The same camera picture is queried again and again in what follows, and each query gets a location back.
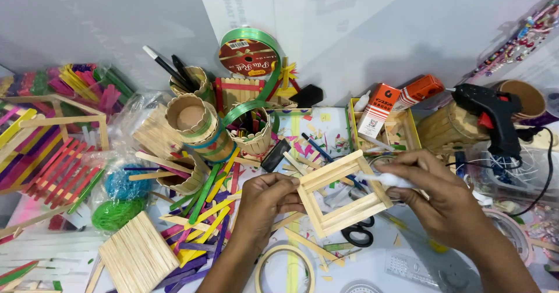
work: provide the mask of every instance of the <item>clear plastic ruler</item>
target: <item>clear plastic ruler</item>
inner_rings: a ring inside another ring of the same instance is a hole
[[[439,285],[427,271],[423,263],[417,259],[400,253],[386,251],[385,272],[389,275],[404,278],[418,284],[439,289]]]

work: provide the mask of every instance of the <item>scissors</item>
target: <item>scissors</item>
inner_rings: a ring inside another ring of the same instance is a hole
[[[342,235],[353,246],[369,247],[371,246],[371,244],[373,244],[373,233],[363,228],[363,227],[371,227],[374,225],[374,217],[370,216],[368,219],[370,220],[370,222],[361,221],[355,223],[352,226],[348,226],[345,229],[342,229]],[[353,239],[351,237],[351,233],[363,234],[365,236],[365,239]]]

